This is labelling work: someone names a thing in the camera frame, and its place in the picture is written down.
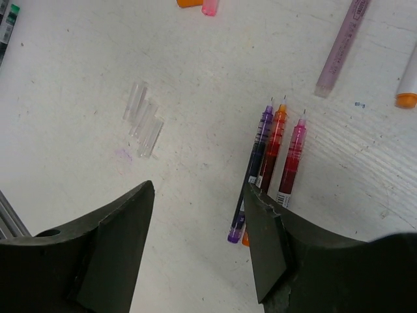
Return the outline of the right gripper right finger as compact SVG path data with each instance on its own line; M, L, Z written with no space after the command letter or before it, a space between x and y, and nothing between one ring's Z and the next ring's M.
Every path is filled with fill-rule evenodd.
M415 312L416 234L351 239L244 189L258 302L265 312Z

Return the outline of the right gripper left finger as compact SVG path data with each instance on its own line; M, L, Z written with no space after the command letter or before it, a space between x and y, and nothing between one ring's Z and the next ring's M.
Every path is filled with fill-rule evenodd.
M129 312L154 186L36 236L1 240L2 312Z

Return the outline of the purple highlighter pen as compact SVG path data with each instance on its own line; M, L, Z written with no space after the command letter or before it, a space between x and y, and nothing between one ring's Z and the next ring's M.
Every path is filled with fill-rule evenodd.
M256 182L259 173L259 168L261 166L263 155L265 152L266 142L268 140L273 117L274 98L271 98L270 103L266 106L264 112L262 113L257 127L257 133L252 146L248 166L246 168L244 182L240 190L237 206L231 222L231 228L227 236L227 240L230 243L236 244L240 241L242 229L245 223L244 187L249 183Z

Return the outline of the orange red pen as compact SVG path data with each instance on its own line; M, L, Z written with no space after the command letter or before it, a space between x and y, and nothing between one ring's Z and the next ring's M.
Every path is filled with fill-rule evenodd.
M283 102L279 105L278 109L274 111L274 117L268 140L266 142L262 163L259 168L256 182L254 182L265 193L268 193L269 190L275 163L281 147L283 132L285 130L285 123L287 119L285 101L286 97L284 97Z

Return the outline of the red highlighter pen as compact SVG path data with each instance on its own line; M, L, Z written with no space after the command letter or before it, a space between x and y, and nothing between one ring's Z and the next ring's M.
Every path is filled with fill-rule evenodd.
M300 117L293 129L291 141L285 159L283 173L281 176L280 186L276 197L278 204L286 209L289 207L291 193L298 171L298 165L301 159L306 133L306 111L304 111L303 115Z

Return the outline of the clear orange pen cap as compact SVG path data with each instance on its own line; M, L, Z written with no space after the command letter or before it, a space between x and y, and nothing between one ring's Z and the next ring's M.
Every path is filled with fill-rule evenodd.
M158 106L155 103L144 102L139 108L136 119L129 131L129 135L139 138L141 131L145 129L148 121L154 117L157 109Z

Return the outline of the pink highlighter pen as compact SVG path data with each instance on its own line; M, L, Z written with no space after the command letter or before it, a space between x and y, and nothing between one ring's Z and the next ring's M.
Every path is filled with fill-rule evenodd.
M353 0L317 80L315 95L326 98L333 90L362 24L370 0Z

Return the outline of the orange capped white marker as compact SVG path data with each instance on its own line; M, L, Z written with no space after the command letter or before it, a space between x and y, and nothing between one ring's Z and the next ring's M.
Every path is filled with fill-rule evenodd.
M398 108L415 108L417 103L417 47L411 53L395 95Z

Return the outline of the green pen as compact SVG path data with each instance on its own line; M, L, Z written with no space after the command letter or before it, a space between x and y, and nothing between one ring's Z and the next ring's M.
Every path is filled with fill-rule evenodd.
M11 4L10 10L5 18L5 21L1 22L1 62L0 62L0 65L2 65L3 63L3 59L6 54L8 43L12 36L12 32L16 24L16 20L17 20L19 12L20 12L20 7L15 4Z

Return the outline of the clear pink pen cap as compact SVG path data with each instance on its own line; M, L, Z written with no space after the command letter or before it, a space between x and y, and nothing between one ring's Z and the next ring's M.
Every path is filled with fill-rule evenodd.
M206 16L215 16L219 0L203 0L201 11Z

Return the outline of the orange marker cap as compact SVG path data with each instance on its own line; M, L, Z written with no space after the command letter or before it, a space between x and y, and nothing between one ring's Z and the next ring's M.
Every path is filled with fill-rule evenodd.
M180 8L202 6L203 0L177 0L177 4Z

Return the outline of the clear purple pen cap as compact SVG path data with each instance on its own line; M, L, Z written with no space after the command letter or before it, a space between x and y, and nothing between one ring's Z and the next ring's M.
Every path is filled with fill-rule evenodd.
M140 146L137 150L139 157L149 158L152 154L156 141L160 135L164 121L160 118L154 118L150 125L143 133L143 138L140 140Z

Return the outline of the aluminium table frame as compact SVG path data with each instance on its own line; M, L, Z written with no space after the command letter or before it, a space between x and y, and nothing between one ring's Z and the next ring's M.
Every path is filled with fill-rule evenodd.
M30 237L25 227L5 195L0 191L0 219L1 219L1 240L15 237Z

